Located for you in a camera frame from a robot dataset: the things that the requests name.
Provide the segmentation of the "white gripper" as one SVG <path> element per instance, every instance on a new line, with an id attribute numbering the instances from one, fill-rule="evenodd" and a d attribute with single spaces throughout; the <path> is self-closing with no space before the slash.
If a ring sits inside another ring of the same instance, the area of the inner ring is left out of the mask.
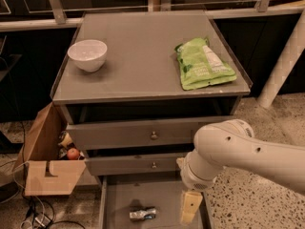
<path id="1" fill-rule="evenodd" d="M 224 170 L 223 166 L 211 164 L 196 150 L 188 152 L 185 157 L 179 157 L 176 163 L 184 185 L 191 191 L 183 191 L 181 197 L 180 222 L 190 224 L 203 196 L 199 192 L 214 185 L 217 176 Z"/>

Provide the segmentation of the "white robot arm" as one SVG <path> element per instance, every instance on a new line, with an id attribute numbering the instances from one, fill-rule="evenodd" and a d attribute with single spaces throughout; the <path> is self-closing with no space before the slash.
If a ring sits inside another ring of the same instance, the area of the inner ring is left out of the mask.
<path id="1" fill-rule="evenodd" d="M 305 148 L 256 139 L 252 127 L 241 119 L 199 128 L 193 145 L 192 151 L 176 161 L 185 185 L 180 212 L 180 221 L 185 225 L 193 221 L 202 192 L 226 167 L 255 173 L 305 194 Z"/>

